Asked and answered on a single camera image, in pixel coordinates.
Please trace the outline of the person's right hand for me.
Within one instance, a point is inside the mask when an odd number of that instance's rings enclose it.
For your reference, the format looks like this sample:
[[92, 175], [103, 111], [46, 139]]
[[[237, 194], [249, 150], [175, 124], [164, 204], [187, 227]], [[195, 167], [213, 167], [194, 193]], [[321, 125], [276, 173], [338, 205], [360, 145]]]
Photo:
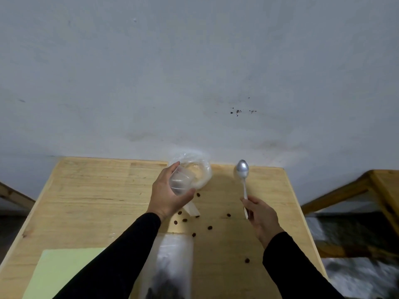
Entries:
[[279, 233], [284, 232], [278, 222], [276, 211], [266, 202], [262, 205], [244, 206], [250, 213], [249, 221], [254, 228], [256, 238], [266, 249], [270, 241]]

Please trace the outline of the person's left hand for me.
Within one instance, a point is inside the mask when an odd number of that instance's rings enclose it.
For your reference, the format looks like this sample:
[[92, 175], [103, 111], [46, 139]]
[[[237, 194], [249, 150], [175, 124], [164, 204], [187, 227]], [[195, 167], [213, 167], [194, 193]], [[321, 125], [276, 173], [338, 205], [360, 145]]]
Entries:
[[169, 186], [169, 178], [179, 165], [180, 162], [178, 161], [163, 169], [157, 177], [157, 180], [152, 185], [152, 194], [147, 208], [147, 213], [156, 214], [161, 223], [170, 218], [184, 206], [176, 205], [177, 195], [172, 192]]

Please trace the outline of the person's left forearm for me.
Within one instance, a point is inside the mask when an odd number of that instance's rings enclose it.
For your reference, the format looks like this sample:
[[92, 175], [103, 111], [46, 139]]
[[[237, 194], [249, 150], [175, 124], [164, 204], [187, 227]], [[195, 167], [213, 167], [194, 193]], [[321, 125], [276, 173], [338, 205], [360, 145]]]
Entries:
[[53, 299], [128, 299], [160, 226], [161, 219], [155, 213], [140, 216]]

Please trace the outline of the loose scattered coffee beans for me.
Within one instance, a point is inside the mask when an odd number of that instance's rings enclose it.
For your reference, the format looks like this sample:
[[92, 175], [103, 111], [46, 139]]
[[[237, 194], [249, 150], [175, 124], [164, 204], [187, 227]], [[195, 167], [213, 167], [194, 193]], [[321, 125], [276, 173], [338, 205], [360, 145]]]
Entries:
[[170, 220], [169, 232], [185, 233], [195, 238], [196, 249], [206, 262], [214, 258], [250, 263], [250, 211], [239, 195], [226, 191], [197, 191], [193, 203], [200, 215], [190, 216], [181, 209]]

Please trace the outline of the wooden beam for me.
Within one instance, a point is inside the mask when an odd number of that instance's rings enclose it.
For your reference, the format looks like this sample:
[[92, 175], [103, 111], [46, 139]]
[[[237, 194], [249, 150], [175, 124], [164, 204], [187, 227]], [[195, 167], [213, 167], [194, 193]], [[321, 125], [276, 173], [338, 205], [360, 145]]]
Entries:
[[35, 204], [35, 200], [28, 197], [27, 195], [7, 186], [0, 182], [0, 199], [13, 203], [26, 210], [31, 210]]

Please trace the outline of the grey mottled rug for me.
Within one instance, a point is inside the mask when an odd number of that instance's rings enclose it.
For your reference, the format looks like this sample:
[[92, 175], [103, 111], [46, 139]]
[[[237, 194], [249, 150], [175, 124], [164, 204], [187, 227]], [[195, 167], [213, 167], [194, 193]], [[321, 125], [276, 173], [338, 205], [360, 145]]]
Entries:
[[399, 237], [381, 212], [307, 216], [332, 285], [352, 299], [399, 299]]

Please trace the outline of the light green paper sheet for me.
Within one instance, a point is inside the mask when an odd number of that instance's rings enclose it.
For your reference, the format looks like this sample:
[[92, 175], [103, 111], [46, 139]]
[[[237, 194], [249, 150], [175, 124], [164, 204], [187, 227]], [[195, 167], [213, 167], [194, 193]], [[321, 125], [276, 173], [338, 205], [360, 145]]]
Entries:
[[52, 299], [105, 248], [44, 250], [22, 299]]

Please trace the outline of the clear plastic cup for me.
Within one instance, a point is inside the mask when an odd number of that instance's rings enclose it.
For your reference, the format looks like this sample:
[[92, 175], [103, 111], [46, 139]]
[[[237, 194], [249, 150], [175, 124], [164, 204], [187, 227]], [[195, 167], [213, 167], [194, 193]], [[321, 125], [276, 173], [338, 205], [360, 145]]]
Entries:
[[175, 195], [181, 196], [192, 188], [195, 178], [193, 171], [179, 165], [169, 178], [169, 186]]

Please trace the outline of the clear plastic bag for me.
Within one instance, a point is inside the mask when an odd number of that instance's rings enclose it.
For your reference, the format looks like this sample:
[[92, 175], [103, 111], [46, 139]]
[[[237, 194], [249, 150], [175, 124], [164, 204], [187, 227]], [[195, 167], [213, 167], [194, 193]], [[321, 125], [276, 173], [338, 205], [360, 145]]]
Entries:
[[191, 299], [193, 239], [161, 234], [140, 273], [138, 299]]

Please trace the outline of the silver metal spoon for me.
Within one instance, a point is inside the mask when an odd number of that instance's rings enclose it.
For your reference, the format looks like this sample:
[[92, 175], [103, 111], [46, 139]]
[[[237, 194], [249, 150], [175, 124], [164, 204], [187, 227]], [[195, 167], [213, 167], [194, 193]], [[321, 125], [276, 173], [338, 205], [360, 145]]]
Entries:
[[245, 160], [241, 159], [238, 161], [238, 163], [236, 165], [236, 173], [237, 173], [237, 176], [240, 177], [240, 179], [243, 183], [243, 197], [245, 200], [247, 200], [248, 195], [247, 195], [247, 187], [246, 187], [246, 178], [249, 175], [249, 165]]

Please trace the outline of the wooden frame furniture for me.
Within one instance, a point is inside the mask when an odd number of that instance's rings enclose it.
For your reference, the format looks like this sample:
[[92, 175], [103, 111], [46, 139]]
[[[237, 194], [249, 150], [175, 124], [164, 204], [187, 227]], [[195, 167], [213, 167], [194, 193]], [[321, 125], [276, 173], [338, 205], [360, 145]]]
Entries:
[[[399, 238], [399, 170], [369, 170], [355, 181], [302, 205], [302, 213], [307, 215], [320, 211], [366, 192], [373, 195]], [[321, 258], [367, 257], [399, 261], [399, 243], [389, 250], [372, 245], [335, 245], [327, 242], [318, 242], [316, 248]]]

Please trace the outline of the person's right forearm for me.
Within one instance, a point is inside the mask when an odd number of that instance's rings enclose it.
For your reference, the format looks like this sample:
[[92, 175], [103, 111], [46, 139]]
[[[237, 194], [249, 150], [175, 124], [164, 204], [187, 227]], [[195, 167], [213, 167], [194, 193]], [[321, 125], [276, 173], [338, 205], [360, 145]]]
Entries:
[[286, 232], [272, 238], [262, 263], [282, 299], [345, 299]]

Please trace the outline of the plastic bag of white powder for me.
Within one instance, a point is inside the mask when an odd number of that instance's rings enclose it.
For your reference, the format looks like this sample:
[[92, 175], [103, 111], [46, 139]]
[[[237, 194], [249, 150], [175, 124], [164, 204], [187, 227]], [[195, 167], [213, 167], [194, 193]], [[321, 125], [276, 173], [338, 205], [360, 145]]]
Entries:
[[190, 171], [194, 178], [192, 187], [197, 190], [203, 188], [212, 178], [212, 167], [210, 157], [199, 150], [181, 150], [175, 153], [168, 162], [168, 166], [175, 162]]

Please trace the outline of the white plastic strip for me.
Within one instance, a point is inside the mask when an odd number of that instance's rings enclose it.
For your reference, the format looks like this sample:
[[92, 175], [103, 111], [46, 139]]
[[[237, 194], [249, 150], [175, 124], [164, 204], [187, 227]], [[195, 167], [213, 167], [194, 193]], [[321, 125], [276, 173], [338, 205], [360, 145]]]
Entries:
[[195, 206], [193, 201], [189, 201], [187, 202], [184, 206], [183, 206], [184, 211], [191, 217], [198, 217], [200, 216], [200, 212], [197, 209], [197, 207]]

